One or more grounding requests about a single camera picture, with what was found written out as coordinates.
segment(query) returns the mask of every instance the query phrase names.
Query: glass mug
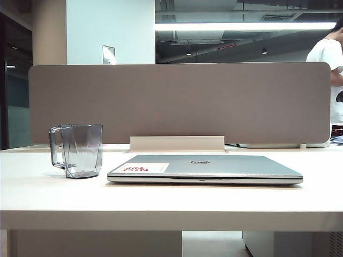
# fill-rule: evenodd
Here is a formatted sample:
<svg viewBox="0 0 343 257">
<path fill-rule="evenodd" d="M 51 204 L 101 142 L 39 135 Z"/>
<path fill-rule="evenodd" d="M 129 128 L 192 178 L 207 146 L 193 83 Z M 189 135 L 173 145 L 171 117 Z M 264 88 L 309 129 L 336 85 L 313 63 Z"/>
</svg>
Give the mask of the glass mug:
<svg viewBox="0 0 343 257">
<path fill-rule="evenodd" d="M 56 132 L 61 132 L 62 158 L 57 161 Z M 102 125 L 59 125 L 49 130 L 51 162 L 67 178 L 91 178 L 102 165 Z"/>
</svg>

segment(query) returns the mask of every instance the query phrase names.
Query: desk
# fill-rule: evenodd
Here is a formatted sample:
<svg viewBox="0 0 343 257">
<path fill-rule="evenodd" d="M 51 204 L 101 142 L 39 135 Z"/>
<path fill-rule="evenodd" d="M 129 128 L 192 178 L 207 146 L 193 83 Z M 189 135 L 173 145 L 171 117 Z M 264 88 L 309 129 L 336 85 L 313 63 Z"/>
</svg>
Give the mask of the desk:
<svg viewBox="0 0 343 257">
<path fill-rule="evenodd" d="M 82 180 L 53 167 L 47 146 L 1 151 L 1 229 L 161 231 L 174 238 L 183 230 L 343 231 L 343 147 L 219 153 L 265 155 L 303 174 L 302 184 L 288 187 L 108 182 L 108 171 L 137 155 L 127 150 L 104 146 L 100 175 Z"/>
</svg>

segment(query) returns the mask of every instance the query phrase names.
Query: silver laptop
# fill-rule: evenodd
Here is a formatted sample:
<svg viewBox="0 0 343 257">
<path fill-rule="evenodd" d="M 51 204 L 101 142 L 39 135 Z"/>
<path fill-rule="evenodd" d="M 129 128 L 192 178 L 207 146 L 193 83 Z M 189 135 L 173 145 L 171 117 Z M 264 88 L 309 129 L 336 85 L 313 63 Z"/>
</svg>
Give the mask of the silver laptop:
<svg viewBox="0 0 343 257">
<path fill-rule="evenodd" d="M 298 184 L 300 173 L 265 156 L 137 155 L 107 174 L 118 183 Z"/>
</svg>

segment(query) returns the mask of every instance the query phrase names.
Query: ceiling pipe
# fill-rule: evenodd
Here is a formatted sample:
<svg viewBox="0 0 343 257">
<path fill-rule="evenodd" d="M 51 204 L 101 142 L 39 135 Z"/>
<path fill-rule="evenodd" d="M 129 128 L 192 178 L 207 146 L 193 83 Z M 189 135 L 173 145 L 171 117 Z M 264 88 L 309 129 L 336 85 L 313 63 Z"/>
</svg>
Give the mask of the ceiling pipe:
<svg viewBox="0 0 343 257">
<path fill-rule="evenodd" d="M 218 14 L 218 15 L 227 15 L 227 14 L 251 14 L 251 13 L 273 13 L 273 14 L 295 14 L 295 13 L 343 13 L 343 9 L 318 9 L 318 10 L 308 10 L 308 9 L 284 9 L 284 10 L 227 10 L 227 11 L 155 11 L 156 15 L 178 15 L 178 14 L 197 14 L 197 15 L 205 15 L 205 14 Z"/>
</svg>

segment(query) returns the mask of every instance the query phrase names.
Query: floor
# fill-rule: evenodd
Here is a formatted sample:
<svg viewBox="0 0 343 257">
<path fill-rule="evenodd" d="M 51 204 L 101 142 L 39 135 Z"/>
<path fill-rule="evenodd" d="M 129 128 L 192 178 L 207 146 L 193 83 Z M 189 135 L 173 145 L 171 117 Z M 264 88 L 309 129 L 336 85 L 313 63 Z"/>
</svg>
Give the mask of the floor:
<svg viewBox="0 0 343 257">
<path fill-rule="evenodd" d="M 242 232 L 183 231 L 183 257 L 250 257 Z"/>
</svg>

